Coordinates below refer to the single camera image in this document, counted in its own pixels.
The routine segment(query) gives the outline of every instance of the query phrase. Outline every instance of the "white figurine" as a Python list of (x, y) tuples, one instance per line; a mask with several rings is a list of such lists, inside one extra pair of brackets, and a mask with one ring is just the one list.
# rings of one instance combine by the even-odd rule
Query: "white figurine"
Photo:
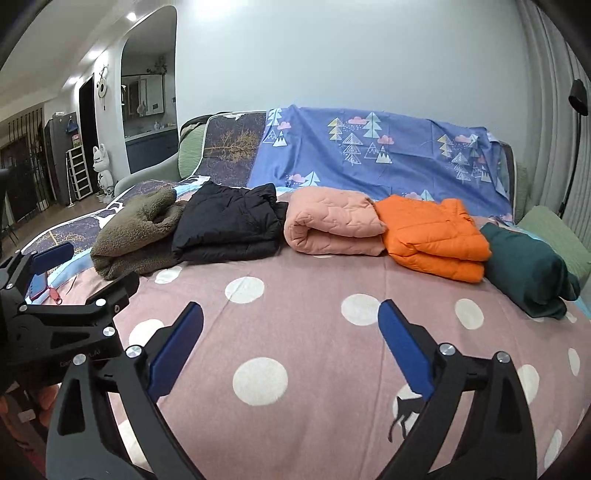
[(99, 185), (105, 192), (103, 203), (110, 203), (113, 200), (113, 192), (115, 191), (115, 183), (113, 182), (113, 175), (109, 171), (109, 154), (104, 144), (92, 149), (93, 153), (93, 168), (99, 173)]

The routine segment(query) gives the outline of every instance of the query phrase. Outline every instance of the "wooden floor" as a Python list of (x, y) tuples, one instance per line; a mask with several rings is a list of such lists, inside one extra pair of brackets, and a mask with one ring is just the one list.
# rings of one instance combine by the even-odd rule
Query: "wooden floor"
[(41, 212), (15, 231), (18, 237), (16, 245), (8, 238), (8, 235), (2, 239), (2, 260), (12, 255), (17, 248), (21, 249), (26, 246), (26, 244), (48, 228), (86, 215), (87, 213), (95, 212), (105, 206), (104, 203), (99, 201), (96, 195), (90, 195), (76, 202), (71, 208), (62, 205), (51, 205), (47, 210)]

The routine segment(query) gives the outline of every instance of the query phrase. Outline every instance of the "folded clothing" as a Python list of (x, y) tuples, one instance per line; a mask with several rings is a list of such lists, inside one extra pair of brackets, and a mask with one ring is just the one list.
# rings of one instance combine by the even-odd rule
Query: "folded clothing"
[(171, 234), (186, 204), (176, 199), (171, 188), (133, 197), (103, 227), (90, 250), (97, 273), (114, 280), (133, 271), (147, 274), (176, 265)]
[(561, 298), (575, 301), (580, 288), (562, 257), (541, 240), (493, 223), (480, 231), (492, 251), (485, 277), (530, 317), (564, 317)]
[(379, 255), (386, 231), (371, 199), (361, 192), (330, 187), (302, 187), (291, 194), (285, 240), (310, 255)]
[(438, 205), (392, 195), (375, 209), (388, 226), (384, 245), (400, 265), (452, 280), (482, 280), (491, 251), (460, 200)]
[(248, 190), (207, 181), (187, 202), (173, 253), (200, 264), (269, 257), (283, 241), (286, 213), (272, 183)]

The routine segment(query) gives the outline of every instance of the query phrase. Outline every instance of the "white shelving rack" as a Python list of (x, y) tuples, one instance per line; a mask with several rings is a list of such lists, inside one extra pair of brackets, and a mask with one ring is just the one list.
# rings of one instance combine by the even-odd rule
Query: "white shelving rack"
[(76, 200), (82, 200), (92, 193), (86, 158), (82, 145), (67, 152), (68, 175)]

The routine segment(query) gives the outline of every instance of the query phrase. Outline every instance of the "white polka dot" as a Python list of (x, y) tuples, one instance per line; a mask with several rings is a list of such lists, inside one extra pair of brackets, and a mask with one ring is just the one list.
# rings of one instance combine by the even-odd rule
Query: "white polka dot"
[(250, 303), (265, 291), (265, 284), (260, 278), (240, 277), (226, 286), (226, 298), (234, 303)]
[(176, 280), (182, 269), (183, 267), (176, 265), (175, 267), (161, 270), (156, 275), (156, 280), (154, 280), (154, 282), (159, 284), (170, 283), (173, 280)]
[(340, 312), (353, 325), (366, 326), (378, 321), (379, 300), (366, 295), (356, 293), (350, 295), (340, 304)]
[(456, 316), (468, 330), (476, 330), (484, 322), (482, 310), (470, 299), (460, 299), (456, 302)]
[(163, 326), (164, 324), (157, 319), (150, 319), (137, 324), (129, 334), (129, 344), (144, 346), (152, 338), (156, 330)]
[(119, 425), (119, 434), (121, 435), (121, 439), (123, 440), (127, 453), (129, 453), (129, 458), (131, 458), (132, 463), (151, 472), (152, 469), (146, 460), (142, 448), (139, 446), (137, 438), (135, 438), (135, 433), (131, 428), (129, 420), (121, 422), (121, 425)]
[(538, 394), (538, 387), (540, 386), (540, 376), (538, 371), (530, 364), (525, 364), (517, 370), (521, 387), (525, 393), (527, 404), (531, 404), (532, 400)]
[(238, 367), (232, 387), (236, 396), (250, 406), (270, 405), (287, 390), (287, 371), (272, 358), (253, 358)]
[(562, 432), (560, 430), (556, 430), (554, 435), (552, 435), (552, 439), (550, 440), (550, 445), (548, 445), (548, 450), (546, 450), (546, 455), (544, 455), (544, 467), (548, 468), (552, 465), (552, 462), (556, 460), (558, 457), (558, 453), (560, 451), (560, 446), (562, 445)]
[(579, 374), (579, 369), (581, 368), (581, 359), (574, 348), (569, 348), (569, 363), (570, 369), (573, 375), (576, 377)]
[(577, 428), (579, 428), (579, 425), (581, 425), (581, 422), (585, 418), (586, 413), (587, 413), (587, 410), (583, 409), (583, 411), (581, 412), (581, 416), (579, 417), (579, 421), (577, 422)]
[[(400, 398), (400, 400), (410, 400), (411, 398), (421, 398), (421, 395), (413, 392), (408, 386), (408, 384), (404, 385), (400, 390), (398, 390), (398, 393), (396, 394), (396, 397), (394, 397), (394, 401), (392, 402), (392, 415), (394, 415), (394, 418), (398, 417), (398, 397)], [(413, 411), (408, 417), (407, 421), (404, 422), (404, 426), (406, 427), (407, 433), (410, 432), (410, 430), (413, 428), (413, 425), (417, 421), (417, 418), (418, 413)]]

